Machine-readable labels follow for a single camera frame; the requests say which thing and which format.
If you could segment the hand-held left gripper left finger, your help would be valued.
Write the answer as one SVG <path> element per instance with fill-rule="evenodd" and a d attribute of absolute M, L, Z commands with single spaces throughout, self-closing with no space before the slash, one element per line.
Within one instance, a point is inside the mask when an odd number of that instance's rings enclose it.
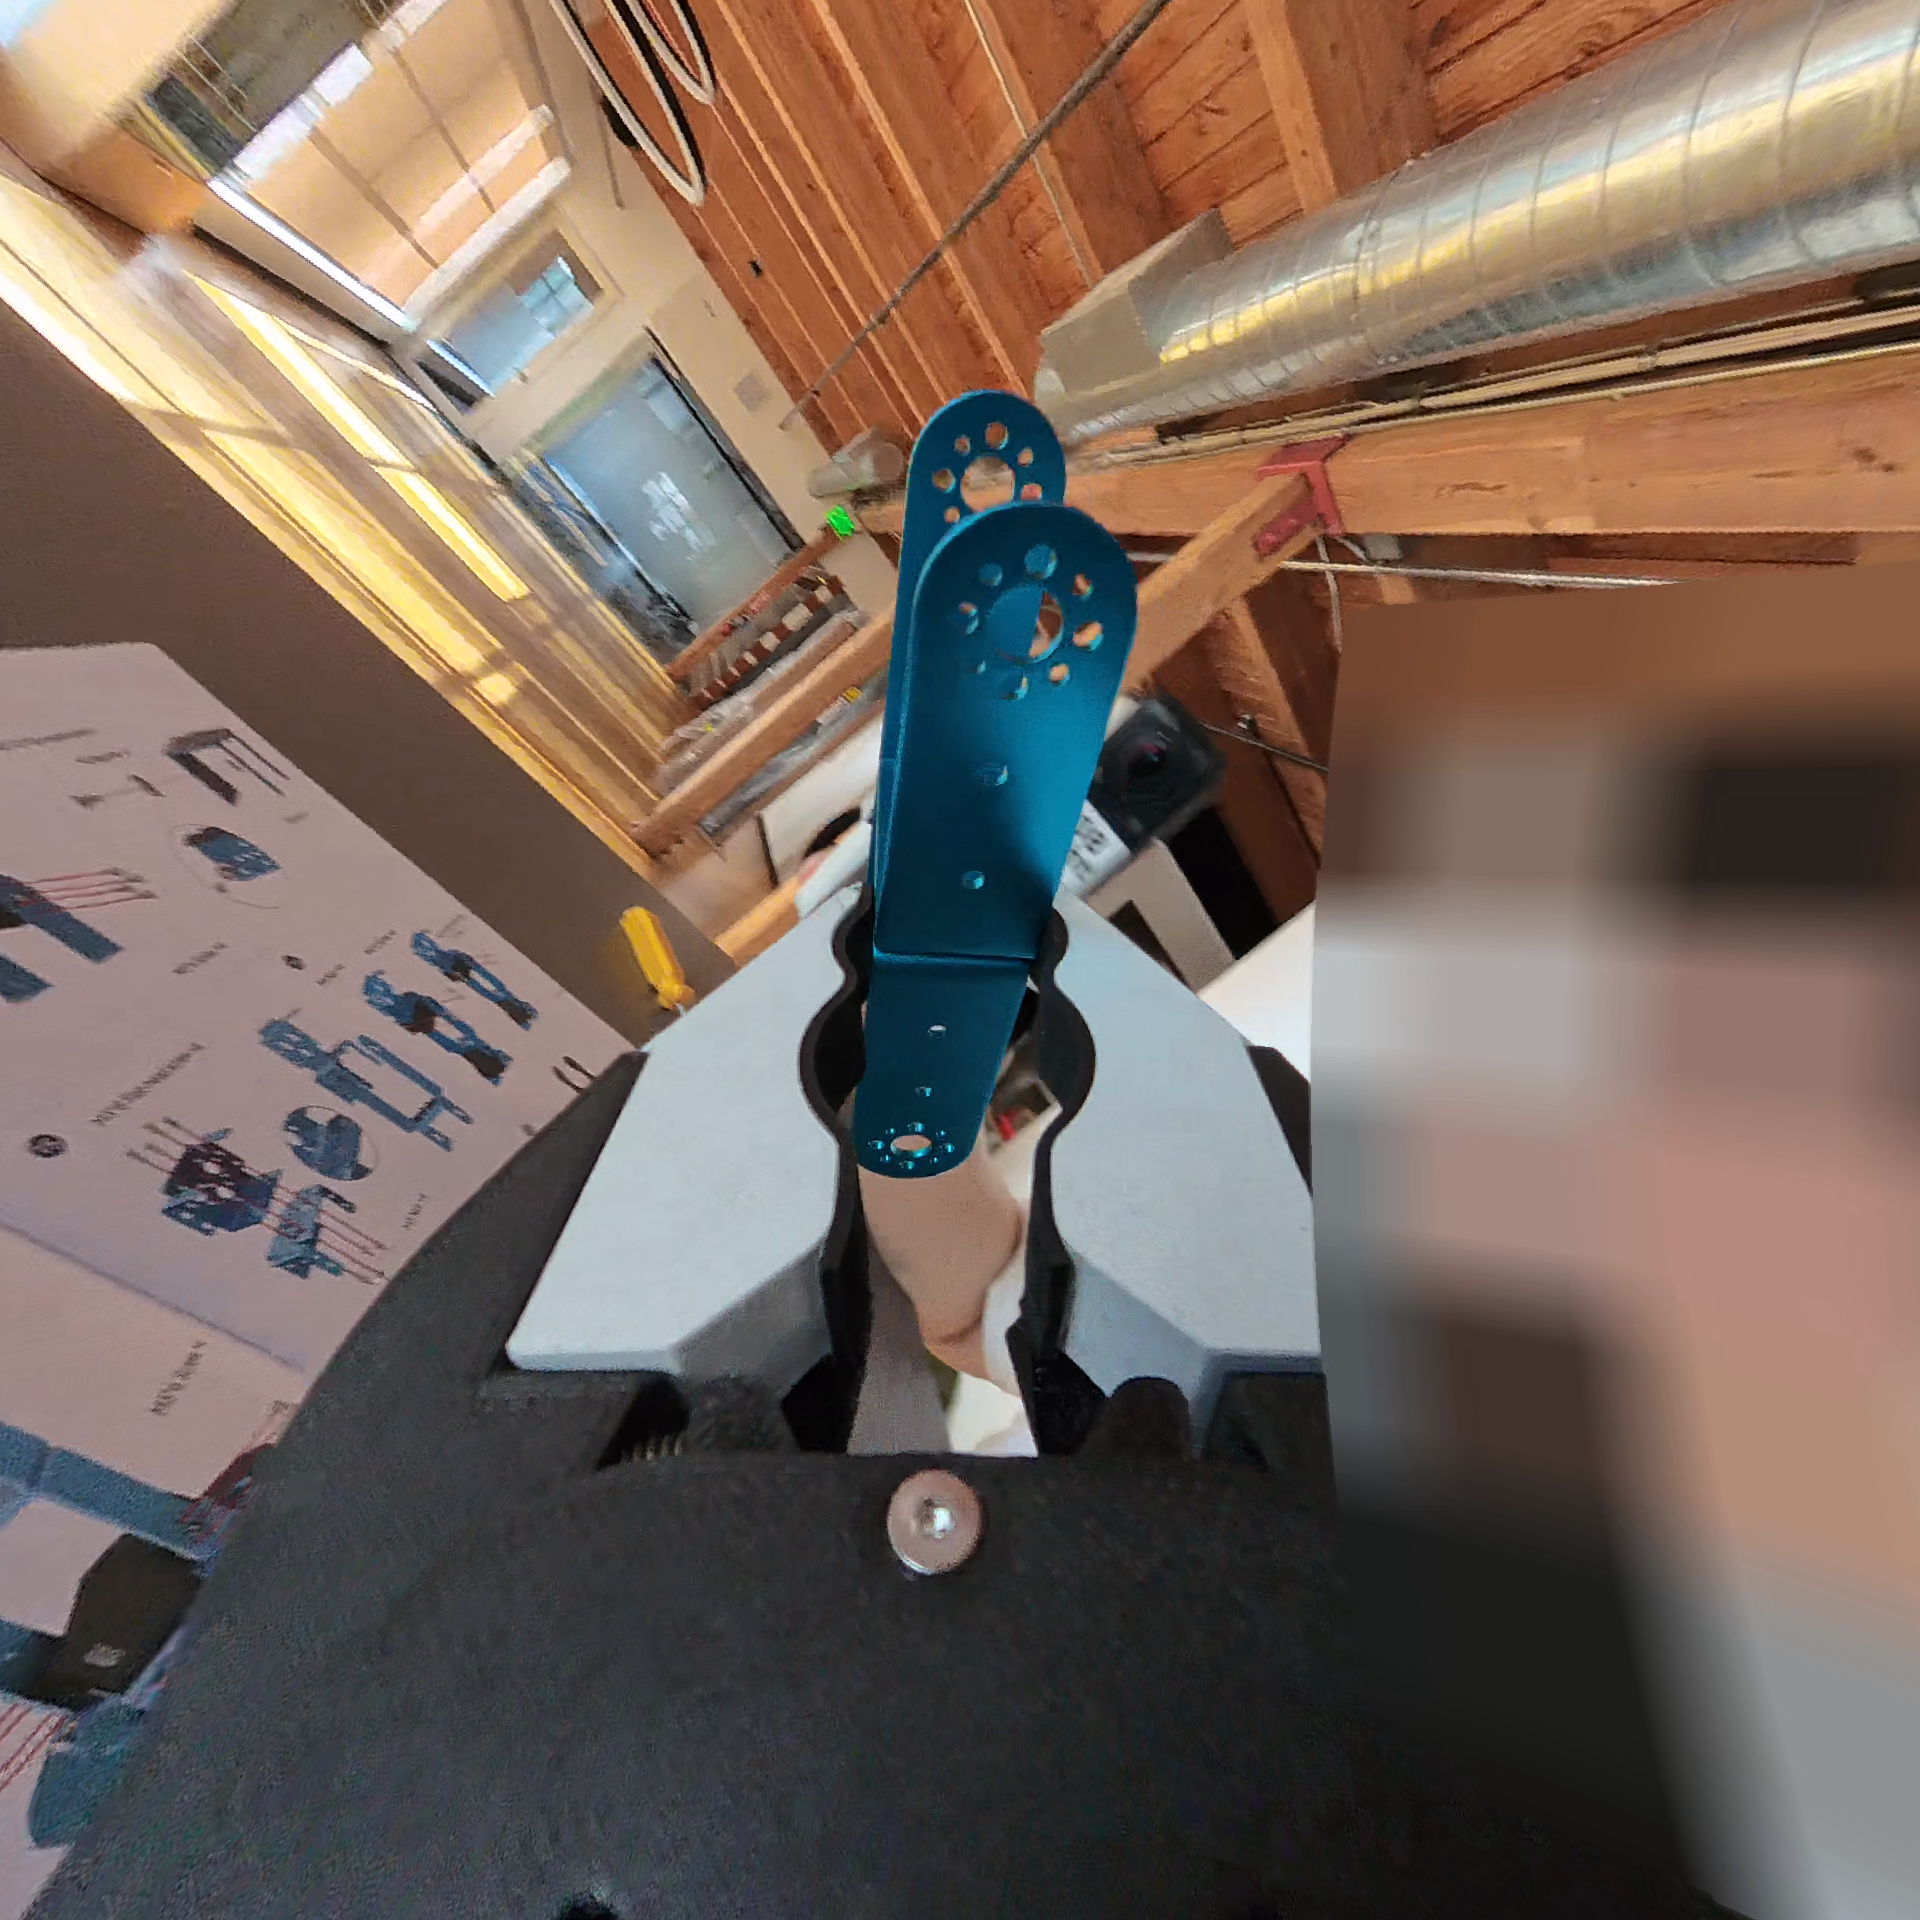
<path fill-rule="evenodd" d="M 868 1371 L 868 963 L 869 899 L 832 898 L 646 1045 L 507 1341 L 517 1371 Z"/>

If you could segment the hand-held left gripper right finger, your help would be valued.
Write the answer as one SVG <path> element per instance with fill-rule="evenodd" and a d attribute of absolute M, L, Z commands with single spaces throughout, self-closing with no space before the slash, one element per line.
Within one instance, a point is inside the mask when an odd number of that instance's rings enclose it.
<path fill-rule="evenodd" d="M 1313 1202 L 1241 1031 L 1081 899 L 1053 971 L 1091 1084 L 1048 1136 L 1061 1352 L 1106 1394 L 1322 1362 Z"/>

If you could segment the blue metal U-shaped bracket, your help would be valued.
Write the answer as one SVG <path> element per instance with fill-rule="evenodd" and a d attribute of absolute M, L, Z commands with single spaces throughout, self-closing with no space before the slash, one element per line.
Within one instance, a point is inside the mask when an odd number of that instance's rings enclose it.
<path fill-rule="evenodd" d="M 1041 410 L 945 400 L 902 486 L 850 1105 L 865 1173 L 915 1182 L 977 1144 L 1135 623 L 1135 568 L 1066 502 Z"/>

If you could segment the person's right hand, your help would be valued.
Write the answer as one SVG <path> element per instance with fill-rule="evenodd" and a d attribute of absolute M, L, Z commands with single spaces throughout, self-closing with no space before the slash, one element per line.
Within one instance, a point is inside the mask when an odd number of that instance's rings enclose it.
<path fill-rule="evenodd" d="M 925 1179 L 861 1167 L 861 1209 L 923 1347 L 956 1372 L 1016 1394 L 1008 1326 L 1027 1288 L 1027 1202 L 985 1137 L 963 1166 Z"/>

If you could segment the printed assembly instruction sheet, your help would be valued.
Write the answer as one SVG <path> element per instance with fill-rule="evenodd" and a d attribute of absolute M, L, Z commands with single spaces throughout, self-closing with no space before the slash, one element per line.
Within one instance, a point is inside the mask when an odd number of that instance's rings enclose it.
<path fill-rule="evenodd" d="M 307 1385 L 621 1049 L 156 646 L 3 651 L 3 1917 Z"/>

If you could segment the wooden ceiling beam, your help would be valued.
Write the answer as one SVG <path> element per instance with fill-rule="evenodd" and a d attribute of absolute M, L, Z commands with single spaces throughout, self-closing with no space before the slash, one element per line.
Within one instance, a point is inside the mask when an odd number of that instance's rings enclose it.
<path fill-rule="evenodd" d="M 1358 431 L 1325 464 L 1352 603 L 1467 573 L 1703 579 L 1915 560 L 1915 354 L 1824 358 L 1659 389 Z"/>

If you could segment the glass door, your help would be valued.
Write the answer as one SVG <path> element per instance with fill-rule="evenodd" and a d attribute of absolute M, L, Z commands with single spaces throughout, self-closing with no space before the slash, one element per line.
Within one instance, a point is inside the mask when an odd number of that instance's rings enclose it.
<path fill-rule="evenodd" d="M 549 517 L 616 613 L 659 657 L 743 603 L 800 528 L 659 352 L 631 352 L 514 460 L 517 493 Z"/>

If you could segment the silver ventilation duct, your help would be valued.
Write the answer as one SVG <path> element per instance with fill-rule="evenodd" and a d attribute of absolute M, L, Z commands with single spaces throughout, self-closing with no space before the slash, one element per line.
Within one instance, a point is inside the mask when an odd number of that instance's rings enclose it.
<path fill-rule="evenodd" d="M 1725 3 L 1352 195 L 1154 243 L 1047 328 L 1071 444 L 1915 253 L 1915 3 Z"/>

